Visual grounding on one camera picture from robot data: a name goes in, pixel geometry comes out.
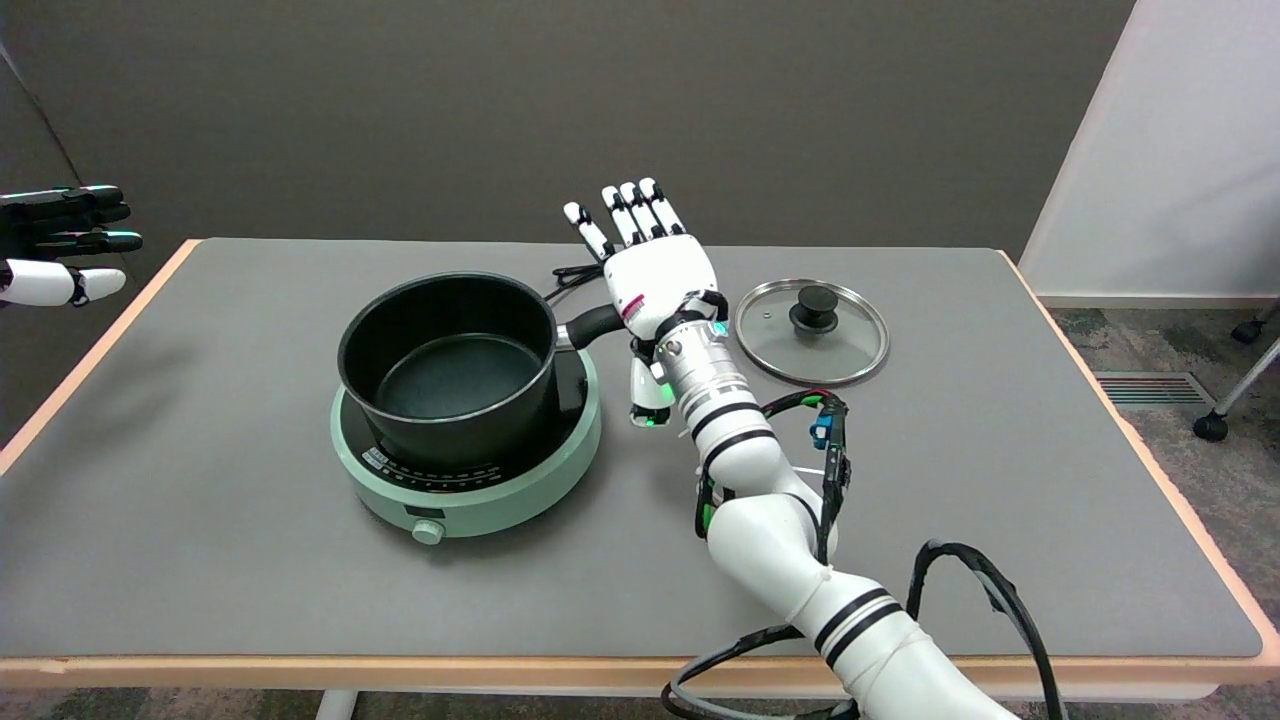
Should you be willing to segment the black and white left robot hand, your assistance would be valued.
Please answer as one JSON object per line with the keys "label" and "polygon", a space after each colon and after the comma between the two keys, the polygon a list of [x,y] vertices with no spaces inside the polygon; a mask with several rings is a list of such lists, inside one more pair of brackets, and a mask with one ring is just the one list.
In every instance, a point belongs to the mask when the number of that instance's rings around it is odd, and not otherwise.
{"label": "black and white left robot hand", "polygon": [[127,282],[123,270],[65,260],[142,249],[141,234],[110,227],[129,217],[125,195],[114,184],[4,193],[3,305],[82,307],[119,292]]}

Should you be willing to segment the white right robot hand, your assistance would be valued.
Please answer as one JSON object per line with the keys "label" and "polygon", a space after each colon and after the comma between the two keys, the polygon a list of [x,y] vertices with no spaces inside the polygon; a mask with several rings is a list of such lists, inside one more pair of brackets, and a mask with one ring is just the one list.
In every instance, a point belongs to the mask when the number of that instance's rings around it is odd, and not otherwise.
{"label": "white right robot hand", "polygon": [[675,392],[663,383],[657,364],[660,337],[676,320],[722,322],[728,304],[705,249],[655,179],[607,186],[602,199],[621,246],[582,205],[567,202],[563,214],[600,268],[611,295],[600,314],[603,331],[625,329],[630,336],[630,420],[636,427],[663,427],[669,421]]}

